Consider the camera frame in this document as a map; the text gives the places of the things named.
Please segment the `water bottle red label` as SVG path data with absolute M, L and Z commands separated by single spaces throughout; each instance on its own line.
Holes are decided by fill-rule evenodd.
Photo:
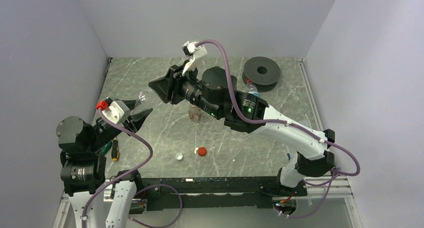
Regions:
M 257 97 L 259 96 L 259 92 L 258 92 L 258 89 L 257 89 L 255 83 L 252 82 L 250 79 L 246 80 L 246 90 L 250 94 L 253 94 Z

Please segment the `clear bottle blue white cap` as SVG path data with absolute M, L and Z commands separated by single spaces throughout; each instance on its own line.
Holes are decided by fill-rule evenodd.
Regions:
M 134 109 L 142 111 L 142 110 L 153 108 L 155 105 L 155 97 L 156 97 L 156 94 L 151 89 L 140 91 L 137 97 Z

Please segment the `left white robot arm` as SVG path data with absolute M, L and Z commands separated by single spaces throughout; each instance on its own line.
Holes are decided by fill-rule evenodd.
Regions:
M 125 227 L 133 198 L 143 193 L 138 169 L 152 158 L 153 149 L 136 132 L 153 109 L 135 113 L 136 107 L 136 100 L 107 98 L 95 107 L 100 115 L 95 125 L 69 116 L 56 127 L 61 149 L 60 177 L 77 227 Z M 138 166 L 120 171 L 107 181 L 107 158 L 100 150 L 122 132 L 146 145 L 149 155 Z

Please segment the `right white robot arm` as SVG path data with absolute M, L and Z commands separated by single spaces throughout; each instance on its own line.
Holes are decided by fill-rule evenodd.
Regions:
M 321 177 L 335 167 L 335 155 L 328 150 L 333 132 L 317 131 L 282 115 L 264 99 L 229 87 L 225 69 L 215 66 L 197 79 L 197 70 L 183 74 L 183 67 L 169 67 L 165 76 L 148 86 L 164 103 L 183 100 L 199 107 L 224 125 L 241 133 L 253 133 L 279 141 L 289 148 L 289 163 L 278 174 L 275 188 L 288 195 L 305 177 Z

